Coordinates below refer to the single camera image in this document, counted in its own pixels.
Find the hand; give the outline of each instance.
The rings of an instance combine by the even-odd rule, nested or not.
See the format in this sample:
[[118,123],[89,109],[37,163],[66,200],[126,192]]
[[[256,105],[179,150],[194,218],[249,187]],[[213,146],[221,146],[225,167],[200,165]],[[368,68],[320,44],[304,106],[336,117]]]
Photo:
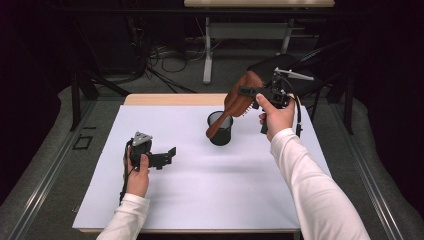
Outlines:
[[144,198],[147,193],[147,188],[149,187],[149,158],[147,155],[142,154],[140,157],[140,169],[133,170],[133,166],[130,160],[130,153],[131,147],[128,148],[126,159],[129,174],[126,192]]
[[289,105],[284,109],[275,108],[268,99],[260,93],[256,95],[256,101],[265,111],[265,113],[259,115],[259,119],[261,124],[263,124],[264,121],[267,123],[268,131],[266,136],[269,141],[271,141],[279,131],[286,128],[292,128],[295,105],[293,99],[290,99]]

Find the white sleeve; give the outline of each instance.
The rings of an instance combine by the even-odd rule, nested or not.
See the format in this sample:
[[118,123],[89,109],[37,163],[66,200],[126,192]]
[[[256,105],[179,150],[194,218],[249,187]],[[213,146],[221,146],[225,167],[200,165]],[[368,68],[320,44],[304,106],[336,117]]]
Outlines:
[[355,207],[292,129],[274,136],[271,153],[292,193],[306,240],[370,239]]
[[148,199],[126,193],[121,206],[115,210],[112,220],[97,239],[136,239],[146,221],[149,202]]

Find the black cup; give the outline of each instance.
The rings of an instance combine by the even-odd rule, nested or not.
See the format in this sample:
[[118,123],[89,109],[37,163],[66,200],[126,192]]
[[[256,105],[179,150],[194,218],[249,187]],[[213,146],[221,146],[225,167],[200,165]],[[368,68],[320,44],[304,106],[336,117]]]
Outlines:
[[[211,126],[221,115],[223,111],[216,111],[209,115],[208,124]],[[233,126],[233,117],[228,116],[222,122],[215,136],[210,138],[210,141],[217,146],[224,146],[231,140],[231,126]]]

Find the white tabletop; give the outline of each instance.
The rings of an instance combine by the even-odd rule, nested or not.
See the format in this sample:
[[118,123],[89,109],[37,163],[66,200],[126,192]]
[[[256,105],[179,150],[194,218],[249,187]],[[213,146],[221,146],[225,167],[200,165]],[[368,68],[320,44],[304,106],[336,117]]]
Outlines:
[[333,0],[184,0],[186,7],[333,7]]
[[[234,118],[231,142],[213,145],[207,116],[222,106],[121,106],[73,228],[101,231],[119,205],[125,143],[153,136],[152,153],[177,148],[171,165],[150,170],[142,232],[290,232],[300,226],[289,189],[250,110]],[[306,109],[301,140],[330,175]]]

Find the gray floor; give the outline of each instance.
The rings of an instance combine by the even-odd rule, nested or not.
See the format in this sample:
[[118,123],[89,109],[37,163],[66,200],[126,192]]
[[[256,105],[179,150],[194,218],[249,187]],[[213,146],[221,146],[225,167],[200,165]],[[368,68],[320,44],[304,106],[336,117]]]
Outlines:
[[[189,61],[178,73],[166,73],[161,67],[162,61],[168,70],[183,66],[183,62],[175,58],[160,60],[154,69],[197,92],[225,93],[247,66],[273,56],[280,49],[278,43],[263,41],[221,44],[214,51],[210,85],[202,83],[203,59]],[[311,46],[310,40],[293,39],[289,52],[300,56]],[[120,86],[134,93],[171,92],[163,82],[156,77],[150,78],[149,74]],[[72,121],[70,89],[60,93],[62,109],[55,126],[0,207],[0,239],[95,239],[97,236],[72,229],[76,216],[73,210],[84,197],[124,100],[104,86],[98,86],[98,89],[101,93],[98,101],[83,99],[83,121],[75,132],[69,132]],[[322,99],[314,121],[333,178],[357,208],[372,239],[424,239],[422,219],[403,199],[378,159],[366,108],[355,101],[355,134],[348,135],[340,124],[342,107],[343,103],[329,105]],[[78,150],[81,143],[75,143],[79,136],[92,137],[88,149]],[[377,186],[377,190],[368,186],[370,182]]]

